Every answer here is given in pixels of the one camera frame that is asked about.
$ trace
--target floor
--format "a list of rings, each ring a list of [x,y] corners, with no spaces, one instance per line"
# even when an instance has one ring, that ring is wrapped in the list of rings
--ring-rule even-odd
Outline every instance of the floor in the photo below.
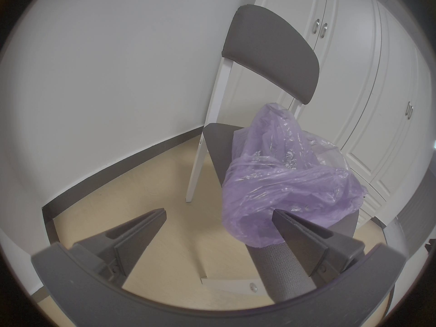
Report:
[[[273,304],[267,296],[249,296],[202,286],[200,278],[258,278],[245,245],[221,225],[221,187],[206,158],[193,201],[185,202],[186,187],[198,146],[189,140],[112,180],[80,200],[54,220],[67,248],[78,240],[112,228],[156,208],[167,221],[146,249],[123,289],[179,307],[239,310]],[[365,251],[383,242],[382,230],[368,222],[355,233]],[[39,303],[59,326],[73,326],[51,297]],[[375,326],[387,299],[364,324]]]

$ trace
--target crumpled plastic bag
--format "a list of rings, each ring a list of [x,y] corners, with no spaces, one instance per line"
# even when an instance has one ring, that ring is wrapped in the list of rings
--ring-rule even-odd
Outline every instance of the crumpled plastic bag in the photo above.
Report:
[[[357,211],[367,194],[332,143],[304,132],[293,115],[267,104],[234,132],[222,185],[222,222],[251,247],[283,243],[272,222],[281,209],[325,228]]]

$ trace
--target cabinet handle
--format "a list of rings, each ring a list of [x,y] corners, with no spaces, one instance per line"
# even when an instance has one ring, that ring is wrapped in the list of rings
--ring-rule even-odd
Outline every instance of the cabinet handle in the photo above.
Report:
[[[320,34],[321,39],[325,36],[326,31],[327,31],[327,23],[323,25],[323,29],[321,30],[321,34]]]
[[[407,117],[407,120],[410,120],[412,113],[413,113],[413,106],[410,106],[410,112],[409,112],[409,116]]]
[[[411,103],[409,102],[406,109],[406,116],[409,114]]]
[[[315,24],[313,25],[313,30],[312,31],[313,31],[314,34],[317,33],[319,24],[320,24],[320,19],[317,19],[315,21]]]

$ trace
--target drawer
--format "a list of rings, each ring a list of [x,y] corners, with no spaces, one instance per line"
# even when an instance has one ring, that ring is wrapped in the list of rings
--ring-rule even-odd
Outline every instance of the drawer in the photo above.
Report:
[[[359,183],[368,189],[368,194],[365,195],[365,198],[363,199],[361,210],[373,217],[377,214],[379,208],[386,203],[386,201],[365,179],[359,176],[356,172],[354,172],[354,175]]]
[[[365,224],[367,221],[371,220],[371,215],[366,213],[364,210],[359,210],[359,218],[357,219],[357,226],[356,229],[359,229],[363,224]]]

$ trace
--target white wardrobe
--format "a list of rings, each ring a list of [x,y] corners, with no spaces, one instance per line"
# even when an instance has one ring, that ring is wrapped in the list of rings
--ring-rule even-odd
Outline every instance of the white wardrobe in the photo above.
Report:
[[[368,189],[358,226],[377,215],[406,176],[431,115],[424,58],[376,0],[256,0],[287,20],[313,48],[320,76],[298,122],[341,148]],[[292,97],[234,64],[218,122],[249,126],[266,103]]]

